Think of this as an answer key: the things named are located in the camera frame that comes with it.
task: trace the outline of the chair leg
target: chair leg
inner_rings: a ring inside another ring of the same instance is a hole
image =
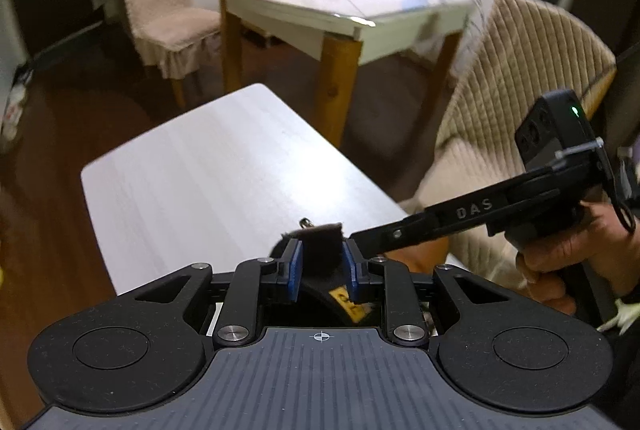
[[[184,93],[182,92],[182,80],[171,78],[171,86],[174,88],[175,103],[180,108],[186,108],[187,105],[184,102]]]

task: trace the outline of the chair seat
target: chair seat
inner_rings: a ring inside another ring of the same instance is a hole
[[[466,140],[451,139],[420,183],[414,200],[424,208],[509,179],[507,165],[494,159]],[[492,282],[512,288],[522,282],[515,269],[516,250],[501,233],[488,237],[484,226],[457,233],[449,237],[449,251]]]
[[[209,9],[184,7],[142,27],[148,40],[170,51],[180,51],[220,28],[220,14]]]

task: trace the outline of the gray ribbed panel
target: gray ribbed panel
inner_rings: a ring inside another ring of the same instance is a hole
[[[591,408],[519,418],[477,406],[449,387],[421,350],[374,329],[268,329],[255,345],[217,353],[178,399],[126,416],[48,409],[31,430],[611,430]]]

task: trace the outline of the finger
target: finger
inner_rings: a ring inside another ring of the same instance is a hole
[[[516,255],[516,269],[522,273],[524,280],[528,283],[535,284],[538,281],[540,273],[527,267],[527,264],[524,262],[524,255],[520,252]]]
[[[562,298],[566,292],[564,282],[554,273],[545,273],[535,284],[527,285],[529,295],[537,302],[547,302]]]
[[[584,226],[577,226],[537,240],[522,253],[529,269],[549,272],[578,264],[591,256],[592,251],[590,231]]]
[[[564,295],[562,298],[547,300],[544,304],[569,316],[575,314],[575,300],[567,295]]]

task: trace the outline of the human hand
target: human hand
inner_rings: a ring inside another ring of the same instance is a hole
[[[575,301],[554,273],[558,269],[586,260],[617,296],[631,292],[640,280],[640,230],[630,235],[610,204],[583,206],[587,223],[537,240],[516,257],[528,296],[567,314],[575,312]]]

